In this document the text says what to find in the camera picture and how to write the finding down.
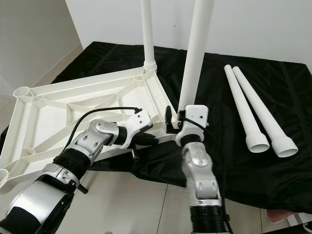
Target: white plastic part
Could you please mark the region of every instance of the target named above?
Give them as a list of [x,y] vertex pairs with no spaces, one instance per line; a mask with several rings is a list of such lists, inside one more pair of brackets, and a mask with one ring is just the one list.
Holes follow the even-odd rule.
[[[0,156],[0,194],[23,181],[34,179],[63,149],[77,120],[86,112],[104,107],[133,106],[150,115],[153,128],[147,132],[159,142],[174,140],[166,134],[166,107],[173,107],[154,71],[143,67],[70,80],[36,88],[19,88],[11,123]],[[124,126],[133,110],[97,112],[86,117],[77,129],[88,128],[96,118]],[[129,150],[104,146],[97,160]]]
[[290,226],[296,226],[300,224],[303,224],[303,226],[305,226],[306,223],[312,221],[312,214],[307,214],[307,213],[293,214],[287,217],[287,221],[289,222]]
[[296,154],[298,152],[297,146],[291,138],[286,136],[268,108],[264,105],[263,101],[249,84],[244,74],[238,67],[234,67],[233,71],[240,87],[243,89],[247,99],[258,115],[263,127],[267,131],[272,141],[272,148],[274,149],[276,155],[279,157],[289,157]]
[[268,140],[266,136],[261,133],[257,122],[254,119],[253,113],[244,97],[243,91],[235,78],[231,66],[226,65],[224,67],[224,71],[231,88],[240,120],[242,121],[246,133],[246,143],[248,149],[253,153],[266,151],[270,147]]
[[134,116],[131,116],[125,124],[125,127],[127,129],[127,138],[123,145],[120,146],[120,148],[127,148],[130,145],[131,140],[135,136],[135,134],[140,132],[142,128],[146,126],[151,126],[152,124],[153,123],[151,117],[145,110],[140,111]]
[[308,223],[304,223],[302,224],[302,226],[303,226],[303,229],[306,230],[308,233],[312,233],[312,229],[308,228]]
[[141,0],[141,15],[145,56],[144,70],[153,71],[157,65],[154,58],[151,0]]
[[[200,124],[206,128],[208,118],[208,108],[204,105],[187,105],[185,107],[185,117]],[[198,135],[201,141],[204,140],[203,130],[195,126],[194,124],[184,121],[182,130],[176,135],[175,142],[178,146],[181,146],[181,139],[186,135]]]
[[178,110],[195,102],[214,0],[195,0]]

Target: white plastic pipe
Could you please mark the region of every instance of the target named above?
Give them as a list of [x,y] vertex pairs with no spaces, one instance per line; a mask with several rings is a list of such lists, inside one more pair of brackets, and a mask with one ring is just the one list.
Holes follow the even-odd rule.
[[151,0],[141,0],[141,15],[145,56],[144,70],[153,71],[157,65],[154,58]]
[[184,110],[186,105],[193,105],[195,101],[214,2],[214,0],[195,0],[179,110]]
[[276,122],[270,111],[264,105],[258,94],[247,81],[244,74],[238,67],[233,68],[236,79],[240,87],[243,89],[247,99],[253,106],[254,111],[258,115],[263,127],[267,131],[271,141],[272,148],[279,157],[289,157],[298,152],[298,148],[291,138],[286,136],[284,131]]
[[266,151],[270,145],[266,136],[260,132],[257,122],[254,119],[253,113],[244,97],[233,70],[230,65],[224,67],[226,77],[231,88],[231,92],[242,121],[248,149],[253,153],[261,153]]

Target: black fabric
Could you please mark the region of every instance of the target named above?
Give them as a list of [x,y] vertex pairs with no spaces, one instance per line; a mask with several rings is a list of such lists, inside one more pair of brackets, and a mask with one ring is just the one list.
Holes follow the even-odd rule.
[[[186,51],[155,47],[157,76],[177,109]],[[141,45],[93,42],[54,82],[126,70],[143,65]],[[224,65],[239,66],[299,152],[278,158],[273,150],[248,151],[245,133],[227,83]],[[266,59],[205,54],[196,104],[209,108],[205,146],[214,162],[214,173],[223,187],[225,158],[226,197],[265,209],[312,213],[312,77],[306,65]],[[174,142],[139,150],[140,160],[130,154],[96,162],[92,170],[129,171],[139,178],[185,186],[181,149]]]
[[40,222],[31,213],[20,207],[13,207],[11,212],[0,222],[0,227],[12,234],[34,234]]

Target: white plastic table frame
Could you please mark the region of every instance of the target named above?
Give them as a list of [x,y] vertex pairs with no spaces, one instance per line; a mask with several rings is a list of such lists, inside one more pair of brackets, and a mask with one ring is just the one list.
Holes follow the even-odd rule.
[[[62,151],[77,120],[93,109],[142,108],[148,111],[154,125],[148,133],[156,135],[160,142],[175,138],[166,134],[164,123],[166,106],[171,103],[155,71],[144,72],[144,67],[36,88],[21,87],[14,96],[16,105],[0,157],[0,194],[34,178],[44,165],[51,163]],[[133,114],[132,110],[93,113],[82,121],[76,135],[95,118],[123,125]],[[106,146],[97,160],[125,152]]]

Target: pink object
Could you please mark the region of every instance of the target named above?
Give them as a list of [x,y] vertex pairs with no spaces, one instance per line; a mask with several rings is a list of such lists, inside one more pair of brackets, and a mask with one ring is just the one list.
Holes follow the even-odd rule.
[[267,210],[267,216],[273,223],[277,223],[291,215],[297,214],[296,212],[285,211],[285,210]]

